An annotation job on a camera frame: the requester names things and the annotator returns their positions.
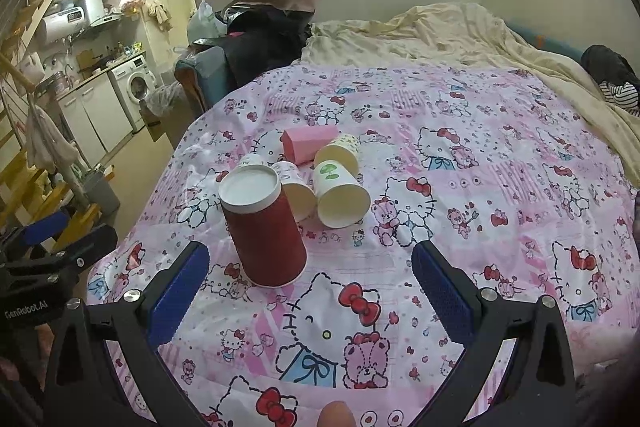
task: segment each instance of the pink hello kitty bedsheet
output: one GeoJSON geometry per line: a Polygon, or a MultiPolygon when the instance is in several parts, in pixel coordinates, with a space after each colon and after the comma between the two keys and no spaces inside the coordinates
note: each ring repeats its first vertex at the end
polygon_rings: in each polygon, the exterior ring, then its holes
{"type": "MultiPolygon", "coordinates": [[[[527,71],[292,66],[191,125],[137,225],[92,270],[89,299],[143,288],[200,241],[209,274],[159,351],[211,425],[315,426],[325,404],[344,400],[362,427],[406,426],[462,352],[414,279],[416,242],[431,239],[505,298],[546,293],[568,321],[631,327],[640,303],[632,212],[619,159],[527,71]],[[280,160],[282,131],[296,125],[360,138],[372,205],[347,229],[300,223],[305,272],[266,290],[242,271],[217,187],[246,153],[280,160]]],[[[488,406],[511,347],[470,415],[488,406]]],[[[150,417],[115,344],[112,354],[134,409],[150,417]]]]}

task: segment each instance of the pink box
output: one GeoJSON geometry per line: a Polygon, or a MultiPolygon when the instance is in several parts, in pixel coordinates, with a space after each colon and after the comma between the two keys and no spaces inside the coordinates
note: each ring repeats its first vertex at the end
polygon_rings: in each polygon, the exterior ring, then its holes
{"type": "Polygon", "coordinates": [[[316,153],[338,136],[335,125],[301,125],[287,129],[282,134],[285,158],[295,165],[310,162],[316,153]]]}

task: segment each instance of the gray bin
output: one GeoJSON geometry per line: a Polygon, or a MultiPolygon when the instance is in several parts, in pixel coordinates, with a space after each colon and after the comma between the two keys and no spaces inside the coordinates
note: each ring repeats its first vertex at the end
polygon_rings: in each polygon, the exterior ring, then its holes
{"type": "Polygon", "coordinates": [[[109,182],[104,179],[103,172],[89,172],[82,180],[82,186],[89,201],[100,205],[104,216],[113,214],[120,206],[120,200],[113,192],[109,182]]]}

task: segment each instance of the bedsheet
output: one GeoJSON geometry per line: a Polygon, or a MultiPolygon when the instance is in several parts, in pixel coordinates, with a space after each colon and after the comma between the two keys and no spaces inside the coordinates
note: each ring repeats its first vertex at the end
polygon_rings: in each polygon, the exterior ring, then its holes
{"type": "Polygon", "coordinates": [[[417,64],[524,68],[568,100],[622,158],[629,181],[640,187],[640,118],[604,100],[574,60],[537,50],[504,21],[475,3],[415,6],[389,22],[314,24],[302,62],[331,66],[417,64]]]}
{"type": "MultiPolygon", "coordinates": [[[[303,172],[311,178],[309,165],[303,172]]],[[[553,295],[583,332],[622,331],[640,305],[632,215],[620,159],[528,71],[291,66],[191,125],[139,222],[92,269],[88,299],[143,288],[201,241],[209,274],[159,352],[211,425],[310,427],[325,404],[344,400],[362,427],[405,426],[462,352],[414,279],[416,242],[431,239],[507,299],[553,295]],[[218,184],[245,153],[280,160],[284,129],[332,124],[360,138],[370,212],[342,230],[303,221],[300,279],[255,287],[218,184]]],[[[504,343],[471,415],[488,406],[512,347],[504,343]]],[[[110,349],[134,410],[150,417],[122,352],[110,349]]]]}

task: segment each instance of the beige blanket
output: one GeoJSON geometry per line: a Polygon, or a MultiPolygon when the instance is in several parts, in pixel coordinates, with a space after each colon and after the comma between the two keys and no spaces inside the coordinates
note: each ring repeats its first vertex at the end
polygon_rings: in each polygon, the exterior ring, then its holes
{"type": "Polygon", "coordinates": [[[302,62],[335,66],[392,66],[408,60],[517,67],[536,73],[618,152],[627,178],[640,187],[640,118],[605,102],[580,64],[537,50],[478,4],[415,6],[387,23],[319,23],[302,52],[302,62]]]}

